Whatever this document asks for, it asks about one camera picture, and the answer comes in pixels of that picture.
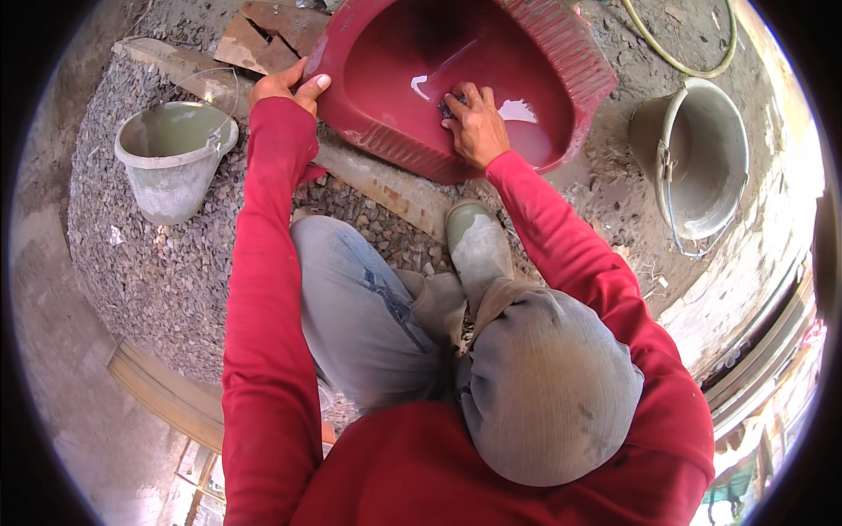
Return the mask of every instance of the gray bucket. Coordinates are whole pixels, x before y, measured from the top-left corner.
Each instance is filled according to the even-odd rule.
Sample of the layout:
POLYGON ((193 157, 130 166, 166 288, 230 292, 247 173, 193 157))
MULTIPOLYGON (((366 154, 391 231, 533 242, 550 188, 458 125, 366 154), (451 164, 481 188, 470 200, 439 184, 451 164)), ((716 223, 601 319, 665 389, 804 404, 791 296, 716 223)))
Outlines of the gray bucket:
POLYGON ((685 252, 678 237, 725 231, 749 181, 749 142, 737 107, 721 89, 700 78, 683 84, 673 95, 640 105, 629 142, 676 245, 700 256, 685 252))
POLYGON ((219 109, 172 102, 129 117, 117 131, 114 152, 143 216, 175 225, 201 207, 219 161, 238 137, 237 123, 219 109))

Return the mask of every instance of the gravel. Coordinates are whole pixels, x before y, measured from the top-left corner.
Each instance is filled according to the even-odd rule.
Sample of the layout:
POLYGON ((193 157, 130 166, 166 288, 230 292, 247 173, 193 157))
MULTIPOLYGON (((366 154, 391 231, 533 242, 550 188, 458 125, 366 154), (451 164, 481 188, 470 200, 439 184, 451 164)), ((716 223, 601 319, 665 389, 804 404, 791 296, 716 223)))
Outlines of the gravel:
MULTIPOLYGON (((171 87, 154 67, 114 57, 79 129, 67 238, 79 284, 113 334, 182 375, 218 383, 248 127, 239 123, 240 140, 222 159, 199 213, 176 226, 153 225, 141 215, 113 145, 120 124, 171 87), (112 245, 114 239, 124 242, 112 245)), ((195 98, 174 91, 165 99, 195 98)), ((349 223, 392 268, 453 270, 438 242, 329 174, 295 191, 298 208, 349 223)))

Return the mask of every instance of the boot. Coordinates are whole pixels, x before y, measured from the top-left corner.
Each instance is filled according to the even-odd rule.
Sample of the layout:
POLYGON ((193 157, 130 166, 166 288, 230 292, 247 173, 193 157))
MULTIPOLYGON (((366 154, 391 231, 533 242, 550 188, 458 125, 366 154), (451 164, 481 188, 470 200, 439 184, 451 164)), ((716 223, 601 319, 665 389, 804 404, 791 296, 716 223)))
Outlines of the boot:
POLYGON ((445 219, 447 248, 468 298, 475 321, 488 286, 499 278, 513 279, 512 252, 497 218, 479 201, 461 201, 445 219))

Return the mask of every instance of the person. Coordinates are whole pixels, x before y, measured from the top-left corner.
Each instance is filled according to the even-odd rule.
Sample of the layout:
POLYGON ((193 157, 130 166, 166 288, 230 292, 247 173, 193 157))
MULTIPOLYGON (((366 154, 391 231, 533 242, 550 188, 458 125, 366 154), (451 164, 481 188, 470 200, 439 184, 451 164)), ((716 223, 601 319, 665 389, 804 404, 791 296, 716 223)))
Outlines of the person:
POLYGON ((466 104, 445 95, 455 118, 442 125, 549 288, 514 279, 504 231, 476 202, 446 219, 457 274, 436 274, 445 286, 401 279, 342 221, 290 228, 296 185, 323 173, 308 163, 330 78, 293 94, 305 63, 249 94, 222 376, 226 522, 688 523, 714 478, 705 398, 623 259, 511 150, 492 89, 454 88, 466 104), (465 297, 475 333, 456 356, 442 327, 465 297), (324 460, 317 366, 364 413, 324 460))

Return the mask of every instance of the garden hose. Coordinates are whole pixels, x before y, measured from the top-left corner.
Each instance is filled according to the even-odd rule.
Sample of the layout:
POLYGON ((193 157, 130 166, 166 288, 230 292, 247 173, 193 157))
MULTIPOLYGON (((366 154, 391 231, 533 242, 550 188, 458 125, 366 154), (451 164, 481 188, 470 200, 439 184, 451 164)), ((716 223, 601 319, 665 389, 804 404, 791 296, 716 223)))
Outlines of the garden hose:
POLYGON ((661 47, 661 45, 655 40, 655 37, 649 33, 646 26, 643 25, 643 21, 640 20, 640 17, 637 16, 637 13, 635 13, 634 8, 632 7, 632 0, 622 0, 622 2, 623 7, 626 8, 626 11, 628 11, 629 16, 631 17, 631 21, 634 22, 637 30, 640 31, 641 35, 643 35, 643 39, 645 39, 646 42, 652 46, 652 49, 661 55, 666 62, 680 72, 690 75, 691 77, 714 78, 723 73, 731 64, 731 59, 734 58, 734 51, 737 49, 737 17, 734 16, 734 9, 731 5, 731 0, 725 0, 725 3, 728 6, 728 17, 731 19, 731 42, 728 44, 728 51, 725 54, 725 58, 722 59, 722 63, 708 72, 700 72, 698 70, 691 69, 681 62, 676 61, 669 53, 663 50, 663 47, 661 47))

